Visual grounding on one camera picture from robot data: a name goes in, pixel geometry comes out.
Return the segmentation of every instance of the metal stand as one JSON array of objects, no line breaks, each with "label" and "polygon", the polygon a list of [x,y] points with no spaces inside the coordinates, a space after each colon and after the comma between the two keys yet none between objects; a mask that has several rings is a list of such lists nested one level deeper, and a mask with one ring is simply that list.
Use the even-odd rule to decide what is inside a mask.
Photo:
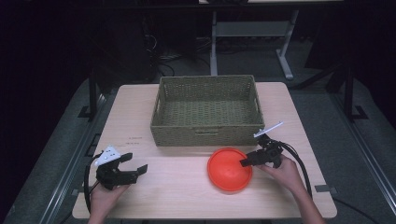
[{"label": "metal stand", "polygon": [[343,60],[339,63],[335,63],[329,68],[323,70],[322,72],[314,75],[313,77],[307,79],[306,81],[289,87],[289,90],[301,90],[314,82],[324,78],[328,75],[332,75],[329,80],[326,90],[329,93],[337,93],[339,92],[341,86],[345,83],[345,92],[344,92],[344,113],[346,117],[353,122],[354,119],[368,119],[367,115],[364,113],[361,106],[355,106],[358,114],[353,114],[352,105],[353,105],[353,69],[352,65],[346,60]]},{"label": "metal stand", "polygon": [[96,97],[96,82],[94,81],[94,73],[91,71],[90,76],[88,78],[88,84],[90,88],[90,106],[82,107],[79,112],[79,118],[89,118],[88,122],[91,122],[96,115],[97,112],[97,97]]},{"label": "metal stand", "polygon": [[216,38],[218,36],[284,36],[285,42],[281,49],[276,50],[285,78],[293,79],[288,61],[285,58],[290,38],[298,16],[298,10],[292,12],[289,21],[217,21],[216,11],[212,20],[212,50],[210,52],[210,75],[218,75],[216,58]]}]

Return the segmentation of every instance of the table surface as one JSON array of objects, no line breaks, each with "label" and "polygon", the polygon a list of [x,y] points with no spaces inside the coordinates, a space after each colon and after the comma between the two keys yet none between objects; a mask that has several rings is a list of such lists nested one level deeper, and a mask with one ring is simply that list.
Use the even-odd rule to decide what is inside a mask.
[{"label": "table surface", "polygon": [[[265,172],[253,168],[249,184],[237,192],[222,191],[208,178],[206,165],[217,147],[156,147],[150,121],[158,84],[127,85],[119,89],[109,113],[95,154],[108,145],[120,154],[133,152],[134,157],[120,164],[130,171],[148,164],[146,174],[139,176],[119,199],[109,217],[130,219],[267,219],[300,217],[292,195]],[[308,172],[314,202],[324,217],[335,217],[337,210],[329,192],[316,192],[326,185],[309,144],[303,124],[289,91],[283,83],[257,82],[262,115],[267,127],[284,124],[268,135],[292,145]],[[260,147],[234,146],[245,153]],[[95,182],[93,165],[90,184]],[[73,209],[75,218],[88,218],[84,195],[80,193]]]}]

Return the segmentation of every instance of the metal frame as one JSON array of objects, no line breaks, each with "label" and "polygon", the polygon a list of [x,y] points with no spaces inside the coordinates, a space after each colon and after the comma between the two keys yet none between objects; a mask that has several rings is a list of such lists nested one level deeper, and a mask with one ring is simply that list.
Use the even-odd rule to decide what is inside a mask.
[{"label": "metal frame", "polygon": [[218,75],[218,63],[216,57],[216,41],[218,36],[284,36],[285,41],[281,49],[276,50],[285,78],[293,79],[286,51],[289,46],[291,35],[297,21],[299,10],[293,10],[289,21],[217,21],[217,13],[213,12],[212,20],[212,50],[210,52],[210,75]]},{"label": "metal frame", "polygon": [[350,119],[350,115],[345,112],[345,105],[343,105],[341,99],[339,99],[334,94],[331,94],[331,99],[339,113],[341,114],[341,118],[344,123],[348,127],[350,133],[355,138],[356,143],[359,145],[359,149],[361,150],[361,155],[364,161],[367,164],[376,184],[381,189],[385,199],[387,200],[390,209],[393,211],[393,214],[396,215],[396,190],[390,183],[388,177],[382,170],[378,161],[376,160],[372,150],[364,141],[364,138],[361,136],[359,129],[356,127],[356,124],[353,120]]},{"label": "metal frame", "polygon": [[94,73],[91,71],[90,77],[88,78],[89,89],[90,89],[90,106],[82,107],[81,111],[79,112],[79,118],[89,118],[89,122],[93,120],[97,112],[97,103],[96,103],[96,82],[94,81]]},{"label": "metal frame", "polygon": [[[104,95],[100,95],[97,100],[97,104],[95,101],[95,106],[97,106],[98,110],[96,114],[100,114],[102,112],[102,108],[106,103],[106,98]],[[78,165],[80,164],[81,158],[83,157],[85,150],[90,145],[90,136],[94,136],[94,128],[99,120],[99,116],[94,116],[93,121],[89,122],[84,134],[81,136],[78,145],[70,159],[70,162],[67,164],[66,169],[64,170],[64,174],[61,176],[58,185],[55,187],[52,195],[50,197],[49,203],[44,211],[42,217],[40,218],[39,223],[53,223],[58,211],[64,201],[64,197],[70,187],[70,184],[73,180],[73,176],[75,175]]]}]

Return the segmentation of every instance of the plastic bowl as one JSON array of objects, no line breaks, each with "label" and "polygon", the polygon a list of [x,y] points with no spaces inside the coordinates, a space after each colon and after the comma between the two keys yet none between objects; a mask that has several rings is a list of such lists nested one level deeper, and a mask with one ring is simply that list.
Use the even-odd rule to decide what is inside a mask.
[{"label": "plastic bowl", "polygon": [[240,162],[246,157],[245,153],[233,147],[215,151],[207,162],[212,183],[226,191],[243,189],[252,176],[251,166],[243,167]]}]

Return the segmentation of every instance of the basket handle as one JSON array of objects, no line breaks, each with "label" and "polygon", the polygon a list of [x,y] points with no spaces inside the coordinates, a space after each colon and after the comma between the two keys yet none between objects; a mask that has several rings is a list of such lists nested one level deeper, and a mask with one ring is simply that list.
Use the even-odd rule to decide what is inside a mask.
[{"label": "basket handle", "polygon": [[217,135],[219,134],[218,129],[197,129],[195,135]]},{"label": "basket handle", "polygon": [[157,107],[155,108],[155,112],[157,113],[157,116],[160,115],[160,106],[161,106],[161,100],[158,99]]},{"label": "basket handle", "polygon": [[254,105],[256,106],[256,112],[259,112],[259,103],[257,102],[257,98],[254,98]]}]

